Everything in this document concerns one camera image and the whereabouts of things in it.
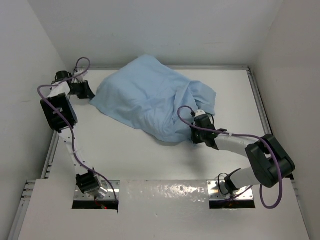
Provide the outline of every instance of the silver metal plate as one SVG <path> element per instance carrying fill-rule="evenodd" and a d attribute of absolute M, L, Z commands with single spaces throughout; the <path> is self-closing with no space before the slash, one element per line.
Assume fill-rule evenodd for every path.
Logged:
<path fill-rule="evenodd" d="M 230 195 L 223 195 L 220 193 L 218 188 L 218 180 L 208 180 L 206 182 L 208 187 L 209 201 L 221 201 L 221 200 L 226 200 L 230 197 Z M 249 188 L 249 186 L 241 188 L 239 191 L 235 192 L 234 194 L 239 195 L 243 193 L 247 188 Z M 235 200 L 237 201 L 254 200 L 252 189 L 249 189 L 242 195 L 236 197 Z"/>
<path fill-rule="evenodd" d="M 113 180 L 113 181 L 110 181 L 110 183 L 112 184 L 112 186 L 114 188 L 116 198 L 119 200 L 120 181 Z M 103 188 L 107 189 L 107 193 L 106 193 L 105 197 L 103 199 L 99 199 L 99 201 L 114 201 L 115 195 L 114 195 L 114 191 L 112 190 L 112 188 L 106 183 L 105 180 L 101 180 L 101 184 L 102 184 Z M 73 200 L 74 201 L 94 201 L 95 198 L 92 195 L 83 194 L 79 190 L 78 186 L 76 185 Z"/>

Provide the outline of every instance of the blue cloth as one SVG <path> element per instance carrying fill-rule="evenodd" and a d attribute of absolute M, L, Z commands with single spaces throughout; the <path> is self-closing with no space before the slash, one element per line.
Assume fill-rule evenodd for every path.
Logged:
<path fill-rule="evenodd" d="M 191 130 L 178 118 L 178 108 L 188 105 L 214 114 L 215 98 L 209 86 L 143 55 L 104 79 L 90 103 L 125 125 L 179 143 L 191 138 Z M 181 116 L 193 120 L 187 108 Z"/>

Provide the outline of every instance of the white table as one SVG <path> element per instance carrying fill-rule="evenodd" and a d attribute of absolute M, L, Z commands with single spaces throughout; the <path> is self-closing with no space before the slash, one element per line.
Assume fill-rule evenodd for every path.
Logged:
<path fill-rule="evenodd" d="M 91 70 L 85 79 L 95 93 L 100 82 L 115 71 Z M 217 92 L 217 128 L 265 134 L 266 119 L 263 112 L 259 114 L 262 106 L 256 104 L 258 95 L 255 92 L 254 96 L 246 69 L 178 71 Z M 101 114 L 86 100 L 72 98 L 71 102 L 78 116 L 77 138 L 85 159 L 108 179 L 121 180 L 119 213 L 71 209 L 74 168 L 59 141 L 49 179 L 36 181 L 20 240 L 308 239 L 289 179 L 283 182 L 283 199 L 276 209 L 263 208 L 258 187 L 253 188 L 255 209 L 209 209 L 206 180 L 248 167 L 246 158 L 203 144 L 163 143 Z M 278 188 L 264 193 L 267 204 L 272 204 Z"/>

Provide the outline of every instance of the white wall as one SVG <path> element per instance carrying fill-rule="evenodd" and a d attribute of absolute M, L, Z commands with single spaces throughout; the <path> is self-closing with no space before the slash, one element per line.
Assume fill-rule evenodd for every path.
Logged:
<path fill-rule="evenodd" d="M 26 180 L 39 178 L 52 135 L 37 86 L 65 69 L 27 0 L 0 2 L 0 240 Z"/>
<path fill-rule="evenodd" d="M 312 239 L 320 239 L 319 10 L 318 0 L 286 0 L 254 68 L 272 129 L 295 162 Z"/>
<path fill-rule="evenodd" d="M 168 65 L 246 65 L 282 0 L 28 0 L 63 61 L 124 65 L 148 53 Z"/>

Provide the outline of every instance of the light blue fabric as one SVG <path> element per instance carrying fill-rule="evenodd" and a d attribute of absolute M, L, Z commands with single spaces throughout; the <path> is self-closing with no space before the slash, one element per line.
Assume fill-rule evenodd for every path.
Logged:
<path fill-rule="evenodd" d="M 214 114 L 216 93 L 200 81 L 192 81 L 143 55 L 108 76 L 91 100 L 103 114 L 157 139 L 179 143 L 191 138 L 190 127 L 180 121 L 177 110 L 188 105 Z M 193 118 L 189 109 L 181 116 Z"/>

